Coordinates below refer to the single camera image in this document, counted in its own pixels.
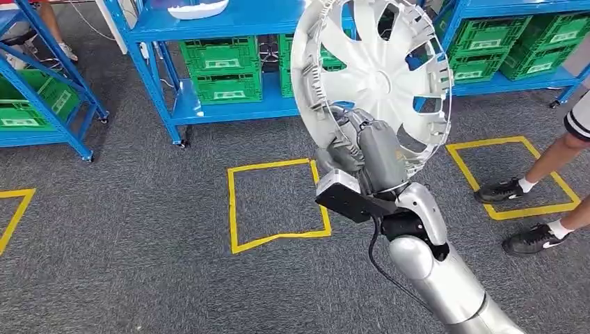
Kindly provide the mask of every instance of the blue metal shelf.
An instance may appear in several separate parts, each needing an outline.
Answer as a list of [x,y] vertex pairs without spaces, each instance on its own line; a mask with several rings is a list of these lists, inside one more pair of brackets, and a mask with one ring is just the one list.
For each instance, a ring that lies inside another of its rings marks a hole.
[[463,18],[533,15],[590,9],[589,0],[466,0]]
[[[441,39],[444,49],[448,49],[463,19],[590,10],[590,0],[451,0],[441,9],[438,17],[444,16],[444,13],[448,10],[453,10],[453,16],[447,25],[445,35]],[[517,81],[510,81],[501,73],[496,73],[491,81],[474,84],[457,84],[453,88],[453,95],[478,95],[547,87],[564,87],[565,89],[562,94],[552,103],[554,105],[567,102],[567,99],[589,74],[590,64],[577,76],[570,74],[562,67],[553,74],[545,74]],[[417,104],[417,109],[423,103],[424,100],[420,100]]]
[[56,144],[65,142],[64,135],[57,131],[0,131],[0,145],[12,148],[24,145]]
[[[80,103],[75,107],[73,112],[68,116],[65,122],[62,122],[52,111],[51,107],[37,94],[37,92],[14,70],[8,61],[0,56],[0,75],[14,85],[23,95],[24,99],[37,110],[42,117],[54,128],[52,131],[1,131],[0,130],[0,148],[15,147],[25,145],[67,143],[72,146],[83,160],[92,160],[93,152],[89,150],[82,141],[86,131],[90,127],[92,119],[106,120],[108,111],[100,104],[96,96],[92,93],[88,84],[82,79],[75,66],[70,62],[68,57],[63,53],[57,42],[51,36],[51,33],[31,7],[27,0],[15,0],[19,10],[2,10],[0,11],[0,35],[5,33],[14,23],[26,20],[35,29],[40,39],[43,40],[47,48],[55,55],[63,67],[65,76],[59,74],[39,61],[23,54],[0,42],[0,49],[20,58],[25,63],[41,70],[45,74],[61,81],[76,90]],[[77,118],[81,106],[87,104],[86,114],[77,131],[71,129],[71,124]]]
[[[229,120],[297,116],[299,114],[295,99],[293,97],[283,97],[280,94],[278,73],[265,73],[262,75],[262,98],[261,102],[214,104],[199,108],[193,81],[183,79],[180,81],[172,121],[175,125],[189,125],[226,122]],[[199,111],[202,112],[202,116],[197,116]]]
[[[130,28],[118,1],[105,1],[174,144],[182,143],[179,125],[296,116],[298,109],[293,98],[281,96],[278,73],[263,74],[261,102],[200,106],[191,80],[178,77],[164,41],[293,33],[308,3],[309,0],[230,0],[219,15],[178,20],[170,15],[168,8],[192,4],[191,0],[138,0],[138,21],[134,28]],[[355,30],[348,6],[343,9],[342,26]],[[142,42],[146,42],[148,63],[138,47]],[[154,48],[162,55],[166,74],[175,88],[176,101],[172,111],[166,106]]]
[[490,81],[475,83],[460,83],[453,87],[453,95],[478,95],[491,93],[506,93],[517,90],[542,89],[547,87],[567,87],[577,83],[577,79],[564,67],[559,67],[555,73],[539,75],[517,81],[508,80],[502,73],[496,72]]
[[[180,6],[184,6],[190,1],[181,0],[180,3]],[[306,2],[257,0],[253,3],[232,0],[220,15],[190,20],[179,20],[170,15],[167,8],[178,5],[178,0],[148,1],[135,27],[129,31],[128,38],[135,42],[146,42],[292,33],[305,10]],[[344,17],[348,19],[343,20],[343,25],[346,28],[352,26],[348,6],[344,7]]]

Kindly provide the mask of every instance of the wheel cover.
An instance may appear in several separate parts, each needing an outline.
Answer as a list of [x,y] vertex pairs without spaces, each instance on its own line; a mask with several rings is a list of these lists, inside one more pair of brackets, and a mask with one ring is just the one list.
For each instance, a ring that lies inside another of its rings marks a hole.
[[[342,132],[329,106],[352,102],[354,108],[386,121],[397,134],[405,132],[424,145],[420,152],[403,147],[410,175],[444,144],[450,131],[452,75],[430,18],[406,0],[355,0],[356,31],[352,40],[342,28],[342,9],[349,0],[311,0],[301,16],[293,39],[291,76],[297,107],[309,133],[321,148],[334,140],[355,150],[356,140]],[[395,10],[389,40],[378,33],[378,23],[389,6]],[[324,46],[346,68],[328,72],[322,68]],[[406,57],[425,51],[427,60],[411,70]],[[434,112],[414,110],[415,97],[436,99]]]

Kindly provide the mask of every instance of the black sneaker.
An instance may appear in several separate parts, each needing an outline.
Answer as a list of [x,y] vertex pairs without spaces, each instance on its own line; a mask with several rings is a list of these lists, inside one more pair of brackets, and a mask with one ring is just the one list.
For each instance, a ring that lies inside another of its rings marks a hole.
[[492,204],[504,200],[513,200],[514,198],[523,197],[525,192],[518,184],[518,179],[513,178],[507,182],[490,184],[483,186],[473,194],[479,202]]
[[532,255],[544,251],[547,248],[560,245],[568,238],[568,235],[563,239],[558,239],[553,235],[548,225],[537,225],[526,232],[519,233],[504,240],[502,247],[510,255]]

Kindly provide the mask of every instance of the sneaker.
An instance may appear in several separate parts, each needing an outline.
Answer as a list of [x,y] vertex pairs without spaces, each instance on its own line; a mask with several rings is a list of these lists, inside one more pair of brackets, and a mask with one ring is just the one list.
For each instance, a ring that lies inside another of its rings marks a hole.
[[474,193],[479,202],[491,204],[504,200],[513,200],[525,195],[523,188],[518,184],[518,179],[513,178],[507,182],[500,182],[482,187]]
[[[19,52],[23,52],[22,47],[20,47],[19,45],[13,45],[12,48]],[[15,70],[23,70],[24,68],[26,68],[26,63],[20,58],[13,56],[12,54],[6,53],[6,60],[8,61],[10,66],[12,66]]]
[[537,225],[526,232],[504,240],[502,247],[510,255],[532,255],[562,244],[568,238],[568,235],[563,239],[558,239],[553,235],[548,225]]
[[78,61],[78,56],[76,56],[76,54],[74,54],[74,52],[72,51],[72,48],[65,44],[65,43],[59,43],[59,47],[62,49],[63,53],[65,53],[65,55],[71,59],[73,62],[77,62]]

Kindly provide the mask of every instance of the white sock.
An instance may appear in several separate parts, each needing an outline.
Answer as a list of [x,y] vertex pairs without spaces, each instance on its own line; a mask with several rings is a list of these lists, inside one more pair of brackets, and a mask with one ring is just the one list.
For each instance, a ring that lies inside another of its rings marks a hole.
[[537,184],[538,182],[528,182],[527,179],[525,179],[524,177],[520,180],[518,180],[518,184],[520,185],[520,188],[523,189],[523,191],[525,193],[528,193],[529,191],[531,191],[531,189],[533,189],[533,186],[535,184]]
[[557,221],[553,221],[547,224],[553,232],[553,235],[556,236],[558,239],[563,239],[568,233],[573,232],[574,230],[568,230],[561,224],[561,219]]

